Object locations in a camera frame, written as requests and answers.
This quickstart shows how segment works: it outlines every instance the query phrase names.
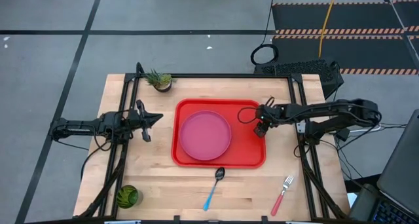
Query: pink plate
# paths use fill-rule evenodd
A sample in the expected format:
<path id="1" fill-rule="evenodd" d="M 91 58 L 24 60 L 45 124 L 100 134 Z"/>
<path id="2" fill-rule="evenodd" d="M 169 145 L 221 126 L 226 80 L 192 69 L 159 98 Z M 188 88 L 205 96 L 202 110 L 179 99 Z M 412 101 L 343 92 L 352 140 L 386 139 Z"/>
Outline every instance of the pink plate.
<path id="1" fill-rule="evenodd" d="M 231 142 L 231 128 L 220 114 L 199 111 L 187 118 L 179 132 L 183 150 L 192 158 L 211 160 L 220 157 Z"/>

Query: table top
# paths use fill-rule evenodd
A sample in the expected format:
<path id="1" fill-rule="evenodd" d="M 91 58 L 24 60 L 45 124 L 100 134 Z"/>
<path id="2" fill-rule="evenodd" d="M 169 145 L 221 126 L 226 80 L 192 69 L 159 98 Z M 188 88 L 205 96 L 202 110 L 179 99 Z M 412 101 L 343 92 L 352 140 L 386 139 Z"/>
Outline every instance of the table top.
<path id="1" fill-rule="evenodd" d="M 98 115 L 117 111 L 124 75 L 108 75 Z M 324 97 L 318 75 L 303 75 L 307 103 L 323 103 Z M 294 85 L 297 102 L 298 86 Z M 208 211 L 202 207 L 214 184 L 215 168 L 186 168 L 177 166 L 171 158 L 173 120 L 176 105 L 185 98 L 249 99 L 265 103 L 270 96 L 275 103 L 291 103 L 287 79 L 178 79 L 167 93 L 159 93 L 145 80 L 139 80 L 137 100 L 141 99 L 150 113 L 164 116 L 149 130 L 152 141 L 141 139 L 141 130 L 130 140 L 122 185 L 133 185 L 143 192 L 140 205 L 118 209 L 118 219 L 259 221 L 262 215 L 274 220 L 310 220 L 301 160 L 293 155 L 297 136 L 293 125 L 281 125 L 266 134 L 266 161 L 256 169 L 227 169 L 225 178 L 217 184 Z M 327 119 L 316 118 L 316 121 Z M 332 136 L 325 141 L 334 143 Z M 90 152 L 95 150 L 94 142 Z M 340 163 L 335 149 L 321 142 L 318 145 L 319 165 L 323 183 L 343 212 L 349 212 Z M 80 214 L 94 200 L 103 186 L 109 152 L 98 151 L 86 164 L 74 214 Z M 270 211 L 288 175 L 295 176 L 280 209 L 272 217 Z M 115 188 L 109 191 L 113 196 Z M 321 216 L 318 193 L 313 186 L 318 216 Z M 106 213 L 111 212 L 108 198 Z"/>

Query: potted plant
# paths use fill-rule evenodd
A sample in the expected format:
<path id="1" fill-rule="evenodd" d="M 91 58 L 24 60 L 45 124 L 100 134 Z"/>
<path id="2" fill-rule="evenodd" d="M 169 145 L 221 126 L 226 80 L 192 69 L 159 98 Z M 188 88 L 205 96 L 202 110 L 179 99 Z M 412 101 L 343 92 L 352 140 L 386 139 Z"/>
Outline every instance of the potted plant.
<path id="1" fill-rule="evenodd" d="M 146 81 L 159 92 L 167 92 L 172 87 L 172 76 L 167 73 L 157 73 L 152 69 L 150 73 L 146 73 Z"/>

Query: spoon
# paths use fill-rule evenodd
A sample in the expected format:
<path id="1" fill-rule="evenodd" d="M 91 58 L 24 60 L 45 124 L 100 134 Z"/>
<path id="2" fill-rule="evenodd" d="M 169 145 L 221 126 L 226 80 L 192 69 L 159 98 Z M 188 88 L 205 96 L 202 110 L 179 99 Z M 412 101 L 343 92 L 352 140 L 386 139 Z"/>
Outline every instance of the spoon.
<path id="1" fill-rule="evenodd" d="M 215 184 L 212 187 L 211 193 L 209 194 L 209 197 L 204 204 L 204 211 L 208 210 L 208 208 L 210 207 L 210 202 L 211 202 L 212 195 L 214 194 L 215 186 L 217 185 L 218 181 L 221 181 L 224 178 L 224 175 L 225 175 L 225 169 L 223 167 L 218 168 L 217 171 L 215 172 Z"/>

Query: orange striped tape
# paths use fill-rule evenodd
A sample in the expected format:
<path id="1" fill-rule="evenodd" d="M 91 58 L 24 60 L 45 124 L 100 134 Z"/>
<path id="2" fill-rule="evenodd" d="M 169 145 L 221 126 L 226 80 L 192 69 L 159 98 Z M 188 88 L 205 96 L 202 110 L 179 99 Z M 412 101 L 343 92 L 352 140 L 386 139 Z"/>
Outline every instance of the orange striped tape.
<path id="1" fill-rule="evenodd" d="M 405 27 L 405 31 L 419 31 L 419 26 Z"/>
<path id="2" fill-rule="evenodd" d="M 340 69 L 341 74 L 417 75 L 417 69 Z"/>
<path id="3" fill-rule="evenodd" d="M 377 5 L 377 4 L 388 4 L 388 2 L 335 2 L 333 5 Z M 276 5 L 330 5 L 330 3 L 274 3 Z"/>
<path id="4" fill-rule="evenodd" d="M 319 39 L 320 35 L 275 35 L 274 39 Z M 368 36 L 368 35 L 325 35 L 324 39 L 393 39 L 402 40 L 399 35 L 394 36 Z"/>
<path id="5" fill-rule="evenodd" d="M 397 3 L 397 2 L 418 2 L 419 0 L 395 0 L 393 1 L 393 3 Z"/>
<path id="6" fill-rule="evenodd" d="M 276 30 L 280 35 L 321 35 L 322 29 L 281 29 Z M 325 35 L 370 35 L 370 34 L 402 34 L 405 30 L 403 28 L 353 28 L 353 29 L 325 29 Z"/>

